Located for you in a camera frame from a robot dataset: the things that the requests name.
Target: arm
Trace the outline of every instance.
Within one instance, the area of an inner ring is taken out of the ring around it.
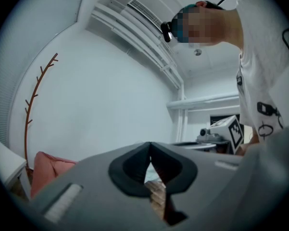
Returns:
[[[254,128],[252,128],[252,138],[247,144],[241,144],[240,147],[238,148],[236,155],[244,156],[248,147],[252,144],[257,144],[259,143],[259,137]]]

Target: person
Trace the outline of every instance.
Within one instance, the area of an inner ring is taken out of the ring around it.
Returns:
[[[240,49],[239,122],[252,127],[253,137],[241,145],[239,155],[283,129],[269,90],[289,64],[289,22],[273,0],[237,0],[233,10],[198,1],[163,23],[162,31],[166,41],[171,33],[181,43],[201,47],[228,42]]]

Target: short hair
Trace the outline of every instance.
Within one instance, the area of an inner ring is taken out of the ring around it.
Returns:
[[[207,9],[216,9],[216,10],[224,10],[220,6],[215,3],[205,1]],[[197,7],[195,4],[190,4],[184,8],[182,8],[172,19],[171,22],[164,22],[161,25],[161,30],[163,32],[163,37],[166,42],[170,42],[169,33],[172,33],[174,37],[177,38],[178,42],[188,43],[188,37],[183,35],[182,27],[183,25],[177,22],[178,19],[182,19],[184,13],[189,13],[192,11],[192,8]]]

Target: pink chair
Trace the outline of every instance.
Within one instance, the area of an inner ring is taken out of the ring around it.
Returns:
[[[77,162],[54,157],[38,152],[34,159],[33,180],[31,186],[31,198],[33,198],[44,186],[60,174],[68,171]]]

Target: air conditioner vent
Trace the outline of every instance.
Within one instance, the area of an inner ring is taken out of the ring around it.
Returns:
[[[137,10],[139,13],[141,13],[144,17],[146,17],[155,27],[161,31],[160,26],[162,24],[161,20],[157,18],[156,15],[152,11],[150,11],[147,7],[145,7],[142,3],[140,3],[138,0],[131,0],[128,3],[129,6]]]

